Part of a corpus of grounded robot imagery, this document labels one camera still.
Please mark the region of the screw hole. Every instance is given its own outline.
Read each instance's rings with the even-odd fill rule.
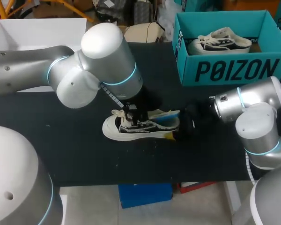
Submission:
[[[225,100],[227,100],[227,97],[226,96],[222,96],[221,97],[221,101],[225,101]]]
[[[10,193],[9,191],[6,191],[6,192],[4,193],[4,197],[5,197],[6,199],[8,199],[8,200],[13,200],[13,199],[14,199],[13,193]]]

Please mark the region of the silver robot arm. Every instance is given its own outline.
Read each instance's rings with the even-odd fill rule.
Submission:
[[[123,101],[142,88],[128,44],[111,23],[89,29],[75,53],[65,46],[0,52],[0,94],[49,85],[65,106],[81,108],[95,98],[100,83]]]
[[[247,108],[235,123],[250,161],[260,169],[281,165],[281,137],[276,116],[275,108],[268,103],[258,103]]]
[[[277,77],[250,83],[214,98],[214,109],[223,122],[235,121],[245,108],[257,103],[268,103],[275,109],[281,108],[281,84]]]

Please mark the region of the white sneaker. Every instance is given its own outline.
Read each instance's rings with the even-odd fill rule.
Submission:
[[[188,45],[190,55],[218,55],[248,53],[252,41],[236,35],[229,27],[200,35]]]
[[[154,111],[149,113],[149,120],[132,124],[132,117],[124,110],[112,110],[112,116],[108,117],[102,126],[103,134],[116,141],[132,141],[139,138],[166,138],[165,135],[177,130],[179,118],[177,111]]]

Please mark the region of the shoe sole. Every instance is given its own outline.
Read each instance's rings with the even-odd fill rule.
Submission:
[[[137,134],[123,134],[118,131],[118,128],[115,125],[116,116],[108,117],[103,125],[102,125],[102,132],[103,134],[112,140],[121,141],[121,142],[128,142],[133,141],[141,138],[166,138],[165,134],[171,133],[173,131],[156,131],[150,133],[137,133]]]

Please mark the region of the blue led ring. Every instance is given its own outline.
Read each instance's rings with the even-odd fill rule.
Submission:
[[[136,71],[136,63],[135,63],[133,72],[132,72],[132,73],[130,74],[130,76],[127,77],[125,80],[123,80],[123,81],[121,81],[121,82],[119,82],[119,83],[105,83],[105,82],[102,82],[102,83],[103,83],[103,84],[106,84],[106,85],[109,85],[109,86],[116,86],[116,85],[123,84],[123,83],[125,83],[126,81],[128,81],[128,80],[134,75],[135,71]]]
[[[245,108],[243,97],[240,94],[240,88],[237,88],[237,93],[238,93],[238,97],[239,97],[240,103],[242,104],[242,107]]]
[[[255,155],[255,156],[263,156],[263,155],[266,155],[266,154],[268,154],[268,153],[271,153],[272,151],[274,151],[274,150],[276,150],[277,149],[277,147],[278,147],[278,145],[279,145],[279,143],[280,143],[280,139],[278,140],[278,143],[276,144],[276,146],[273,148],[273,149],[271,149],[271,150],[269,150],[269,151],[267,151],[267,152],[264,152],[264,153],[252,153],[252,152],[249,152],[247,149],[245,149],[248,153],[250,153],[250,154],[252,154],[252,155]]]
[[[41,225],[41,224],[44,222],[44,220],[46,219],[46,217],[47,217],[47,215],[48,215],[48,213],[49,213],[49,211],[50,211],[50,208],[51,208],[51,205],[52,205],[52,201],[53,201],[53,194],[54,194],[53,182],[52,182],[52,179],[51,179],[50,175],[49,175],[49,178],[50,178],[51,187],[52,187],[52,188],[51,188],[51,190],[52,190],[52,193],[51,193],[51,200],[50,200],[50,203],[49,203],[49,206],[48,206],[48,208],[47,208],[46,213],[44,214],[43,218],[42,218],[41,221],[38,223],[38,225]]]
[[[58,63],[58,62],[61,61],[61,60],[66,59],[67,57],[69,57],[69,56],[68,56],[68,55],[63,56],[63,57],[61,57],[61,58],[59,58],[59,59],[56,59],[53,63],[51,63],[51,65],[50,65],[49,68],[48,68],[48,72],[47,72],[47,82],[48,82],[48,84],[50,84],[50,82],[49,82],[49,73],[50,73],[50,70],[52,69],[52,67],[53,67],[56,63]]]

